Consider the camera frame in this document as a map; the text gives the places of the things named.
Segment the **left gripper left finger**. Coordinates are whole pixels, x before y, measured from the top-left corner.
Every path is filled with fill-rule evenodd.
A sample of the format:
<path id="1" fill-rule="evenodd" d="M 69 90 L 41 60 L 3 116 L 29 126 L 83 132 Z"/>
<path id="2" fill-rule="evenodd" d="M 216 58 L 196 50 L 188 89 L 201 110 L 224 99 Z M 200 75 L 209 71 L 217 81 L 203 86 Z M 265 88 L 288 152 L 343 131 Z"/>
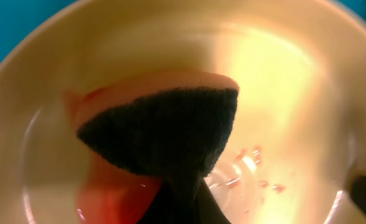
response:
<path id="1" fill-rule="evenodd" d="M 173 193 L 167 183 L 162 184 L 137 224 L 173 224 Z"/>

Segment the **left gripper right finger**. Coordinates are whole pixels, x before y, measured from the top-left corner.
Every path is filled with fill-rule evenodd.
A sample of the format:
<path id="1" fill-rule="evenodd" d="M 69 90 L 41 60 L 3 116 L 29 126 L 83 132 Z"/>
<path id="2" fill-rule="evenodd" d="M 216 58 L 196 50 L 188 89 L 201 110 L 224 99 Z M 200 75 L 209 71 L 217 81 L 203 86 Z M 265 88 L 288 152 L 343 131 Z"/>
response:
<path id="1" fill-rule="evenodd" d="M 196 198 L 199 224 L 231 224 L 223 214 L 205 180 L 201 181 Z"/>

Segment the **green orange scrub sponge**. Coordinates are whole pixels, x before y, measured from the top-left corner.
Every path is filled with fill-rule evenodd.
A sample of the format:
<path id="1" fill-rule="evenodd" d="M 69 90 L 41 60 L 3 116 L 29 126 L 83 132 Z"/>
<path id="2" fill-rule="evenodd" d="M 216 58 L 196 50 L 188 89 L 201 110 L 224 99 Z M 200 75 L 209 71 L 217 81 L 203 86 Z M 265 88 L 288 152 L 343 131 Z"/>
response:
<path id="1" fill-rule="evenodd" d="M 225 75 L 137 75 L 63 104 L 76 137 L 95 159 L 78 205 L 86 223 L 137 223 L 163 183 L 173 223 L 197 223 L 201 181 L 232 131 L 239 86 Z"/>

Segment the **yellow green plate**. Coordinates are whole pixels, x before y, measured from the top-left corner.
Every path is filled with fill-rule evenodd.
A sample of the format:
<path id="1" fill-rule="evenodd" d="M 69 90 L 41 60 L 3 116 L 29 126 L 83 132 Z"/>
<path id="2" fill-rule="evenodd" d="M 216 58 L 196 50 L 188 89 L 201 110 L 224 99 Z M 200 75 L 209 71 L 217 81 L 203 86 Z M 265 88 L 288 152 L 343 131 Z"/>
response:
<path id="1" fill-rule="evenodd" d="M 232 223 L 366 223 L 366 23 L 335 1 L 79 1 L 0 64 L 0 223 L 119 223 L 146 180 L 77 138 L 65 90 L 202 70 L 240 86 L 206 178 Z"/>

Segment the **teal plastic serving tray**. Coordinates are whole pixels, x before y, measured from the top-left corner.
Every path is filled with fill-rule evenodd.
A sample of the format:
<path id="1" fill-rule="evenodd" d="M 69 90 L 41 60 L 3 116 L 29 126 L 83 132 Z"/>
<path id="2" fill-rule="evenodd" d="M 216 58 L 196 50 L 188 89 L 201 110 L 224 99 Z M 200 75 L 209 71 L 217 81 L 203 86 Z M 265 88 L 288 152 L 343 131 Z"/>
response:
<path id="1" fill-rule="evenodd" d="M 0 63 L 26 35 L 75 0 L 0 0 Z"/>

